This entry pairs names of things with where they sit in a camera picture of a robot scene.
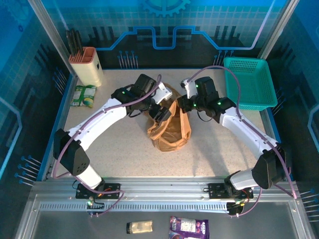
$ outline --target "plastic basket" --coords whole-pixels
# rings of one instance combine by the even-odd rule
[[[224,66],[234,72],[241,87],[239,108],[262,111],[277,105],[277,97],[268,63],[263,59],[226,57]],[[234,77],[225,71],[227,97],[237,103],[238,88]]]

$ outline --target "tabletop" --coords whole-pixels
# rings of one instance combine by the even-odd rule
[[[110,98],[115,89],[133,84],[140,74],[153,79],[158,74],[182,95],[180,82],[197,69],[105,70],[102,86],[97,88],[93,108],[70,107],[64,129],[68,130],[97,111]],[[219,96],[226,96],[223,70],[206,70],[197,78],[209,76],[214,80]],[[242,113],[264,131],[258,111]],[[147,136],[150,121],[145,115],[125,117],[103,132],[86,151],[91,166],[102,177],[150,176],[228,176],[238,170],[255,165],[250,150],[228,129],[215,121],[201,121],[196,111],[189,113],[191,137],[180,150],[161,152]],[[64,172],[61,166],[58,174]]]

